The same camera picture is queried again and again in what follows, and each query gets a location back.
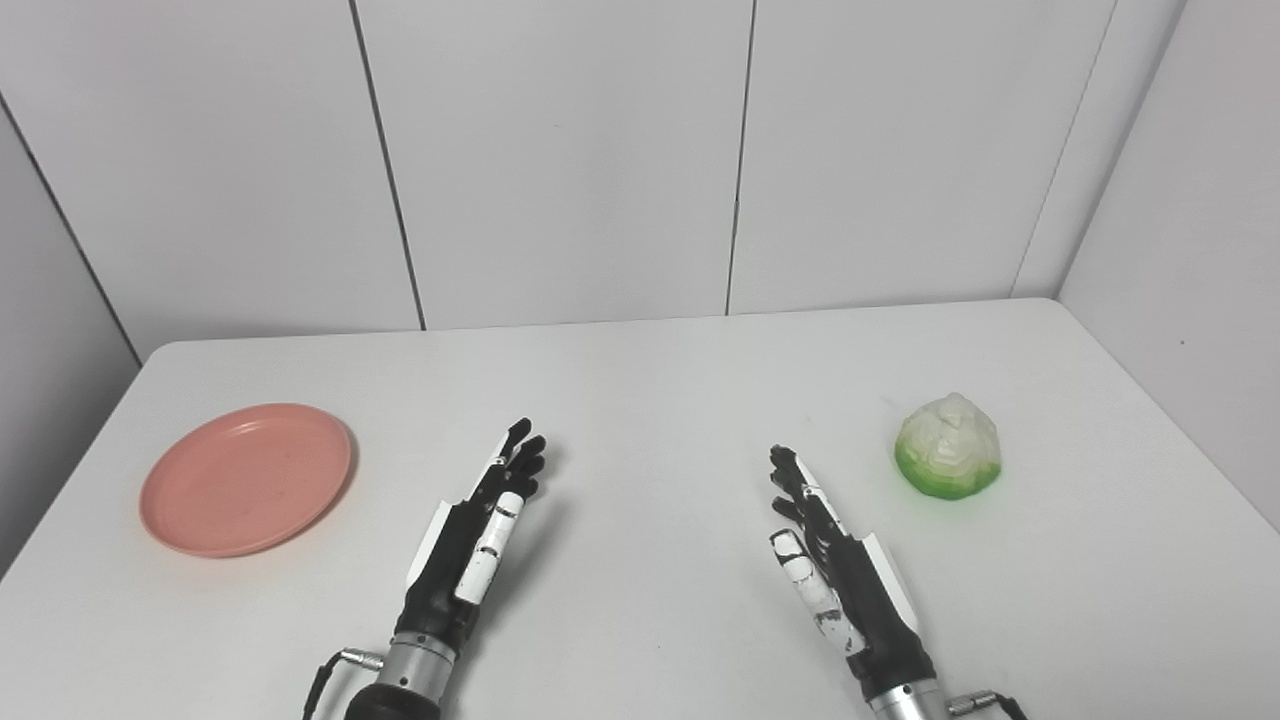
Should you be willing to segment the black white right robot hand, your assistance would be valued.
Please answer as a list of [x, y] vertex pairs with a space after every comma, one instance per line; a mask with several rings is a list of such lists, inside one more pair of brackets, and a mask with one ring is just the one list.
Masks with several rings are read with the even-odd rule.
[[873, 536], [851, 536], [796, 452], [769, 451], [772, 509], [792, 527], [774, 532], [772, 552], [819, 633], [858, 679], [865, 701], [933, 682], [937, 671], [888, 555]]

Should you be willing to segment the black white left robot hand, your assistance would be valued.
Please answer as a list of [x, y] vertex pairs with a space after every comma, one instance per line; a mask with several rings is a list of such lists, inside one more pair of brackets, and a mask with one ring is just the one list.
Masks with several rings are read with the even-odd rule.
[[502, 436], [470, 495], [433, 514], [408, 574], [394, 635], [460, 651], [497, 575], [525, 505], [538, 492], [547, 441], [527, 418]]

